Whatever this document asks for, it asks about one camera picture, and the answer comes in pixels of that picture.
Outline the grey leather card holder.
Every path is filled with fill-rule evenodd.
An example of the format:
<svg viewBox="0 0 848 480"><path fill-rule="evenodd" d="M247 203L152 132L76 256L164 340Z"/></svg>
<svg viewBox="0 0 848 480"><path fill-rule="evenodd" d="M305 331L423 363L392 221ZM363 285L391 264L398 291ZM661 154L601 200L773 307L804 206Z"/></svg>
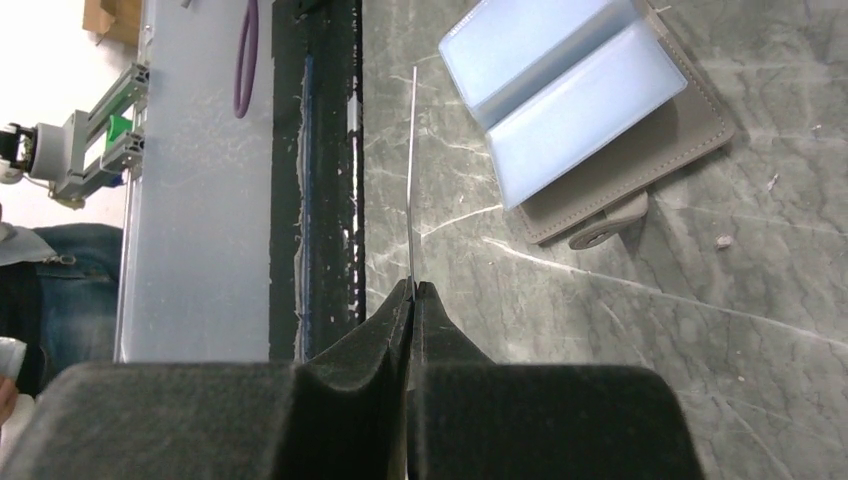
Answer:
<svg viewBox="0 0 848 480"><path fill-rule="evenodd" d="M481 1L439 53L527 242L599 245L735 126L645 1Z"/></svg>

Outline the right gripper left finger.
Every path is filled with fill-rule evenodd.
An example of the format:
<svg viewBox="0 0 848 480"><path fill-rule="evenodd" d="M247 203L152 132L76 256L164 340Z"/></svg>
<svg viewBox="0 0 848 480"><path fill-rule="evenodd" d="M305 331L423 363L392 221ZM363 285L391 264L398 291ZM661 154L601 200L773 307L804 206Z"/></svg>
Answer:
<svg viewBox="0 0 848 480"><path fill-rule="evenodd" d="M403 479L415 286L308 362L88 363L41 395L5 479Z"/></svg>

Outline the thin silver credit card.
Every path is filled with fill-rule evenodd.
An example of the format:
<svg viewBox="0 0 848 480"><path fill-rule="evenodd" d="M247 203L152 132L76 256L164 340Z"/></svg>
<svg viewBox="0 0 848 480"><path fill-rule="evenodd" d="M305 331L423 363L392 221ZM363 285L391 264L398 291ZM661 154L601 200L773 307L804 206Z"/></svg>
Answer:
<svg viewBox="0 0 848 480"><path fill-rule="evenodd" d="M417 218L418 199L418 170L416 164L416 119L418 98L418 66L412 67L411 92L410 92L410 118L409 118L409 142L407 155L407 184L406 184L406 218L407 218L407 246L408 246L408 279L411 284L411 299L415 301L418 296L418 274L420 253L420 226Z"/></svg>

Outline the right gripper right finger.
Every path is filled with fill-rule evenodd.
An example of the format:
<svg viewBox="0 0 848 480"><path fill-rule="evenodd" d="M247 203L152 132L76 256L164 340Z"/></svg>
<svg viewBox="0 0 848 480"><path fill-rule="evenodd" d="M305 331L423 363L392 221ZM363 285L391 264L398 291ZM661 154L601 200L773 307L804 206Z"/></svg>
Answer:
<svg viewBox="0 0 848 480"><path fill-rule="evenodd" d="M505 364L413 301L407 445L412 479L700 479L676 394L634 365Z"/></svg>

